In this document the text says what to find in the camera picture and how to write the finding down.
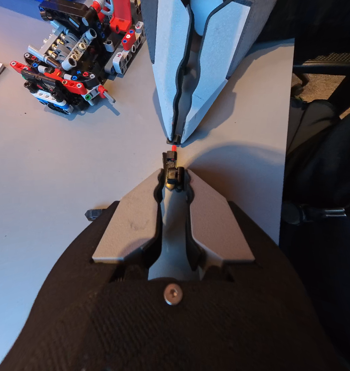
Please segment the black brick assembly red pin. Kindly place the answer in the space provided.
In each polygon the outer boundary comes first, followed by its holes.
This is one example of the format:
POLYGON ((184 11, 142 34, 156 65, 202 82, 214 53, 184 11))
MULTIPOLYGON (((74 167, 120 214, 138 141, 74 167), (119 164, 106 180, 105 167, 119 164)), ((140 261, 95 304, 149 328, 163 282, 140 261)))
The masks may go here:
POLYGON ((165 187, 169 191, 184 190, 185 169, 177 166, 177 146, 172 145, 171 150, 163 152, 163 169, 165 172, 165 187))

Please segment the grey desk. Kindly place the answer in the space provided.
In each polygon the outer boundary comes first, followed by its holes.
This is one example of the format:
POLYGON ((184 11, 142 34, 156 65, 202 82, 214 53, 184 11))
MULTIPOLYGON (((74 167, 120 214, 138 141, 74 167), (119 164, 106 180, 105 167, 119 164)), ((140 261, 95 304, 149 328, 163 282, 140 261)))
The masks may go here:
MULTIPOLYGON (((166 143, 148 45, 84 114, 49 110, 9 62, 52 31, 36 1, 0 1, 0 363, 48 273, 90 224, 162 167, 166 143)), ((278 244, 294 41, 253 46, 178 163, 236 203, 278 244)))

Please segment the toy brick vehicle model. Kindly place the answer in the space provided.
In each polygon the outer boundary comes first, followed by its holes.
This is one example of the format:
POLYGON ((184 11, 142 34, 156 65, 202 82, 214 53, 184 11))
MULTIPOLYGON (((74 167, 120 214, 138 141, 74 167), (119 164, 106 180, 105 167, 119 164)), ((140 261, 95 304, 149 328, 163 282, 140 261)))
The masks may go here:
POLYGON ((38 6, 53 29, 41 48, 31 45, 24 62, 10 66, 41 104, 62 114, 84 111, 100 97, 116 100, 105 82, 123 77, 146 39, 140 0, 50 0, 38 6))

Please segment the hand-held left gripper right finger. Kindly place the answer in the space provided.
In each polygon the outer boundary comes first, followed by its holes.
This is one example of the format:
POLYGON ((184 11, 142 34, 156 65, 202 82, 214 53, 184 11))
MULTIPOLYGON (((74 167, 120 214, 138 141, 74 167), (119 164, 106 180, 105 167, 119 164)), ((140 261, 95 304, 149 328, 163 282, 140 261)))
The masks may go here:
POLYGON ((255 257, 227 199, 193 171, 186 170, 186 254, 202 279, 208 269, 250 264, 255 257))

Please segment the person's dark clothing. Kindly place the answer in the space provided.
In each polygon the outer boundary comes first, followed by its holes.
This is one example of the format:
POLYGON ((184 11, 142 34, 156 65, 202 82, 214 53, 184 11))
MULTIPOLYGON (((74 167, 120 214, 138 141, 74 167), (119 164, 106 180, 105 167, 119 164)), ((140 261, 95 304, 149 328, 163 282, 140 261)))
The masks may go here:
POLYGON ((286 158, 283 203, 344 208, 346 217, 291 225, 279 247, 297 271, 331 341, 350 363, 350 114, 286 158))

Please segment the black office chair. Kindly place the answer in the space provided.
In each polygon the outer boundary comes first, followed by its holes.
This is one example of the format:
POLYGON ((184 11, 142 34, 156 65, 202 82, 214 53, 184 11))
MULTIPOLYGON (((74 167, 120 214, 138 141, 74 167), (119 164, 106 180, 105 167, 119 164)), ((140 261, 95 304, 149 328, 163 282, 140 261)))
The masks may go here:
POLYGON ((291 88, 291 96, 298 96, 309 83, 308 74, 344 76, 344 79, 328 98, 338 114, 350 108, 350 52, 330 53, 304 60, 295 57, 293 74, 300 83, 291 88))

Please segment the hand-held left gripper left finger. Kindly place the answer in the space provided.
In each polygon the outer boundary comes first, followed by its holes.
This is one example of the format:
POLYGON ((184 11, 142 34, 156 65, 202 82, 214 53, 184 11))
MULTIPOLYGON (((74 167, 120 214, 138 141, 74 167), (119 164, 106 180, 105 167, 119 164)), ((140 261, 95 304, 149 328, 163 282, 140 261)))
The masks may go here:
POLYGON ((92 256, 95 263, 152 265, 162 250, 164 170, 156 170, 119 201, 92 256))

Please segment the black badge reel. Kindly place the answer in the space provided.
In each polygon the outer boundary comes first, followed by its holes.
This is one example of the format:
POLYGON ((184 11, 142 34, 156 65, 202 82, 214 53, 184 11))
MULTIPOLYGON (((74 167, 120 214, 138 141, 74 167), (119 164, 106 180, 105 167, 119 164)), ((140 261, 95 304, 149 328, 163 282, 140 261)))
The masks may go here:
POLYGON ((346 217, 344 208, 318 208, 307 204, 284 202, 281 208, 281 219, 291 225, 315 222, 328 218, 346 217))

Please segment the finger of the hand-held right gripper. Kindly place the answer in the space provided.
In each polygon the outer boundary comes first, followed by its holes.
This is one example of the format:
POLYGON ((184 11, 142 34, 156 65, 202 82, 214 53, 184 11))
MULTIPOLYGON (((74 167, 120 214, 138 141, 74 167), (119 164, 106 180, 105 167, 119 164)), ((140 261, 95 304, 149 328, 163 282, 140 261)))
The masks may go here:
POLYGON ((179 101, 187 66, 193 13, 190 1, 144 0, 141 12, 167 138, 177 134, 179 101))
POLYGON ((208 14, 198 52, 196 86, 177 144, 187 141, 226 85, 252 5, 251 1, 223 1, 208 14))

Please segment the black angled brick piece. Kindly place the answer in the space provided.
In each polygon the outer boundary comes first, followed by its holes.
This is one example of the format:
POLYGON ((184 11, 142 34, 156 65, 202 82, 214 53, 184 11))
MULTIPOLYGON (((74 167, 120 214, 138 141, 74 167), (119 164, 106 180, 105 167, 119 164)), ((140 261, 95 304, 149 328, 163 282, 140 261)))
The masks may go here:
POLYGON ((89 209, 85 212, 85 217, 88 221, 94 221, 102 214, 104 215, 106 213, 106 210, 107 208, 89 209))

